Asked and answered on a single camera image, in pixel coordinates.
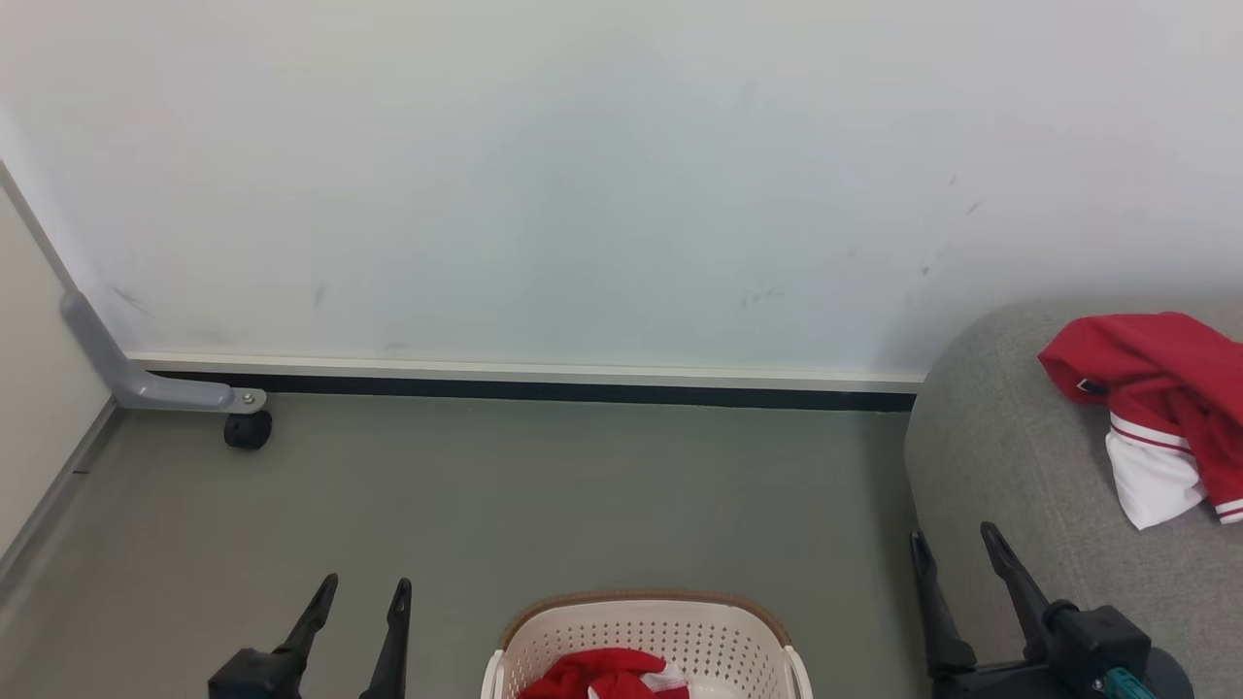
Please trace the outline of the grey fabric sofa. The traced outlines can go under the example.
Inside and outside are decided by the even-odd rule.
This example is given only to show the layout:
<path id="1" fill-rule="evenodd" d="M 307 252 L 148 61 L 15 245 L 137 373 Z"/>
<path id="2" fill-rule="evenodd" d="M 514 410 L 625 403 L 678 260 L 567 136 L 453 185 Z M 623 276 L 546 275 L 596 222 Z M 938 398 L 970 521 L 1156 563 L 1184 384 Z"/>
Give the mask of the grey fabric sofa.
<path id="1" fill-rule="evenodd" d="M 1114 488 L 1108 410 L 1068 400 L 1037 359 L 1073 318 L 1112 313 L 1187 313 L 1243 341 L 1238 297 L 1060 299 L 978 318 L 929 369 L 907 427 L 919 526 L 981 664 L 1023 654 L 979 535 L 989 521 L 1049 598 L 1119 608 L 1175 655 L 1195 699 L 1243 699 L 1243 522 L 1199 504 L 1137 530 Z"/>

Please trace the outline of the black caster wheel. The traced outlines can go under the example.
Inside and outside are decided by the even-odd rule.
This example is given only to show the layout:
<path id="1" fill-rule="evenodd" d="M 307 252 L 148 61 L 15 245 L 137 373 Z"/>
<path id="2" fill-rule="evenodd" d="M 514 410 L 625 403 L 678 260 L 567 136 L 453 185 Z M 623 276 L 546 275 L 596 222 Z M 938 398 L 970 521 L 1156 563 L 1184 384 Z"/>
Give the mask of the black caster wheel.
<path id="1" fill-rule="evenodd" d="M 273 429 L 273 415 L 262 409 L 252 415 L 227 415 L 222 442 L 232 449 L 255 451 L 266 447 Z"/>

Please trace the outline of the red and white garment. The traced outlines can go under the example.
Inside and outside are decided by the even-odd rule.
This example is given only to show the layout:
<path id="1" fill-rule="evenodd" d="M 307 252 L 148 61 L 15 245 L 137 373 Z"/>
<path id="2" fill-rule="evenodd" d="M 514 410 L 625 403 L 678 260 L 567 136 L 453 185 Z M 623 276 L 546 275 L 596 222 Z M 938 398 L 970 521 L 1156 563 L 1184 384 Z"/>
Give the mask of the red and white garment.
<path id="1" fill-rule="evenodd" d="M 692 699 L 687 674 L 661 655 L 595 648 L 561 655 L 517 699 Z"/>
<path id="2" fill-rule="evenodd" d="M 1108 409 L 1116 494 L 1136 529 L 1199 504 L 1243 522 L 1243 345 L 1185 313 L 1088 316 L 1038 361 L 1070 402 Z"/>

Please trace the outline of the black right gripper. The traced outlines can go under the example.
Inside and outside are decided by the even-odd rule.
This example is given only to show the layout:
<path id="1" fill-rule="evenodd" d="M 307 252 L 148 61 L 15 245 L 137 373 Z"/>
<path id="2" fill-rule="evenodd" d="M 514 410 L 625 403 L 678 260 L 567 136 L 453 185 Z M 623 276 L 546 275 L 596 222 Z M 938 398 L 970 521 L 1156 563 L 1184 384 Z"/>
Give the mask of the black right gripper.
<path id="1" fill-rule="evenodd" d="M 1195 699 L 1173 655 L 1111 606 L 1083 611 L 1049 603 L 994 522 L 981 522 L 991 567 L 1003 580 L 1025 647 L 1023 660 L 977 667 L 938 583 L 924 531 L 911 534 L 911 560 L 924 659 L 932 699 Z"/>

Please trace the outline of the grey wall skirting board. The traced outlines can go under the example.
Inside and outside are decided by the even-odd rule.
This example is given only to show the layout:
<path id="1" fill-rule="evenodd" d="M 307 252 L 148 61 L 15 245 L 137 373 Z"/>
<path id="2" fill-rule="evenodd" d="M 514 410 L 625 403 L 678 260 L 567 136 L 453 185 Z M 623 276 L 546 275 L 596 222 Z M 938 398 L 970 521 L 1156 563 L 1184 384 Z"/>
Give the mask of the grey wall skirting board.
<path id="1" fill-rule="evenodd" d="M 50 483 L 48 490 L 34 507 L 27 521 L 17 530 L 12 544 L 0 556 L 0 597 L 6 596 L 7 590 L 12 588 L 12 580 L 17 578 L 17 568 L 32 556 L 31 551 L 36 549 L 36 541 L 44 536 L 44 531 L 52 526 L 53 519 L 58 517 L 58 512 L 65 509 L 71 491 L 75 490 L 75 478 L 89 475 L 97 456 L 116 434 L 123 418 L 124 408 L 116 398 L 109 398 L 85 432 L 85 437 L 75 447 L 75 451 L 71 451 L 53 481 Z"/>

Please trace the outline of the cream perforated laundry basket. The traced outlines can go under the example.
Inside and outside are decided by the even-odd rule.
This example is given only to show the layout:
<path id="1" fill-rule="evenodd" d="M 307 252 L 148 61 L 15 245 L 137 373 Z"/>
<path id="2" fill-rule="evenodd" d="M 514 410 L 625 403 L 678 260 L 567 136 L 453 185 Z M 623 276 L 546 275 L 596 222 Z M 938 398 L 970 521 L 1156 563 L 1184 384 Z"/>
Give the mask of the cream perforated laundry basket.
<path id="1" fill-rule="evenodd" d="M 488 659 L 480 699 L 517 699 L 562 655 L 629 648 L 687 680 L 674 699 L 814 699 L 791 633 L 762 606 L 706 591 L 562 595 L 516 614 Z"/>

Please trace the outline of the grey metal panel foot bracket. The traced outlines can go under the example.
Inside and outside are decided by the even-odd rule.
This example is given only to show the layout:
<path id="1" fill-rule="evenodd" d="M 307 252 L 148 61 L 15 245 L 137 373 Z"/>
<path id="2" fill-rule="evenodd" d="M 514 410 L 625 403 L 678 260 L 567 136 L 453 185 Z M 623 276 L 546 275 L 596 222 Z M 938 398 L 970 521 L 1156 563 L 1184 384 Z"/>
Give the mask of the grey metal panel foot bracket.
<path id="1" fill-rule="evenodd" d="M 267 394 L 261 389 L 168 378 L 143 369 L 121 350 L 80 291 L 63 294 L 58 301 L 58 313 L 85 351 L 89 366 L 127 409 L 203 412 L 213 415 L 259 415 L 265 412 Z"/>

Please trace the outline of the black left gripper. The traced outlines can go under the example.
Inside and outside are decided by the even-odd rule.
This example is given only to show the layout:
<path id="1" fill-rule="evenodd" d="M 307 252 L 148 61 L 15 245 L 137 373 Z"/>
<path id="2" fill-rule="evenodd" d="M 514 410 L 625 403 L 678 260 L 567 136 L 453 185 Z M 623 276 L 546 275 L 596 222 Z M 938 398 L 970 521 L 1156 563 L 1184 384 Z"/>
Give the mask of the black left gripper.
<path id="1" fill-rule="evenodd" d="M 300 684 L 317 633 L 329 616 L 339 576 L 319 583 L 277 650 L 236 650 L 206 682 L 208 699 L 301 699 Z M 399 580 L 387 607 L 387 636 L 360 699 L 405 699 L 410 637 L 410 580 Z"/>

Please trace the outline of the white panel bottom rail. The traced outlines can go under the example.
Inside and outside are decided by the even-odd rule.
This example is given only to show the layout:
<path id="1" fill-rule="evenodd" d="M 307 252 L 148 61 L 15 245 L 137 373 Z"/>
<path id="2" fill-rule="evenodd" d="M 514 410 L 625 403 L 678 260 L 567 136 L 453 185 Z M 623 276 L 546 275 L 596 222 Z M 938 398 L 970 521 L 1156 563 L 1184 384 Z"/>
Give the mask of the white panel bottom rail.
<path id="1" fill-rule="evenodd" d="M 879 376 L 879 373 L 827 371 L 507 364 L 186 352 L 131 352 L 128 358 L 150 371 L 203 372 L 213 373 L 213 376 L 239 373 L 239 376 L 392 378 L 393 381 L 682 386 L 682 388 L 896 394 L 915 394 L 924 386 L 924 376 L 920 373 L 915 373 L 915 376 L 904 376 L 904 373 Z"/>

